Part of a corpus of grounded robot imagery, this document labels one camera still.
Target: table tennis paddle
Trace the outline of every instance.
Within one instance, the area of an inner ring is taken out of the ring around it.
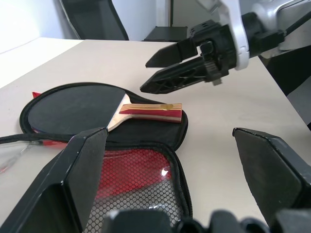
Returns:
[[[132,104],[123,89],[85,85],[56,91],[29,111],[36,132],[78,134],[98,127],[113,130],[130,119],[181,122],[182,104]]]

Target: black rubber paddle face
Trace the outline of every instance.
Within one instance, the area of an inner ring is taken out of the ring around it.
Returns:
[[[35,104],[29,111],[28,122],[38,132],[72,135],[107,127],[124,95],[124,90],[110,86],[67,88]]]

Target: white table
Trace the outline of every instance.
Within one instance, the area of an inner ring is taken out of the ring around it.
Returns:
[[[187,177],[194,218],[207,224],[212,211],[227,209],[238,218],[263,219],[243,174],[231,135],[233,128],[278,135],[309,164],[311,132],[258,58],[251,59],[245,70],[231,70],[219,86],[199,83],[167,95],[140,93],[140,85],[157,71],[146,69],[146,61],[168,44],[83,41],[0,89],[0,100],[6,100],[0,105],[0,136],[21,132],[19,114],[32,99],[32,91],[43,92],[66,83],[109,83],[149,99],[181,102],[189,129],[176,153]],[[33,148],[0,175],[0,224],[41,168],[58,152]]]

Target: mesh pocket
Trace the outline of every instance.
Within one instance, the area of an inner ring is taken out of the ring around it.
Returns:
[[[97,196],[85,233],[99,233],[111,210],[157,209],[171,224],[183,214],[172,182],[170,162],[154,150],[106,151]]]

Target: wooden paddle handle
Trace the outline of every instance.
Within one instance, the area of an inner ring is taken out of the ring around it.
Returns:
[[[125,104],[120,114],[131,115],[131,118],[181,122],[182,104]]]

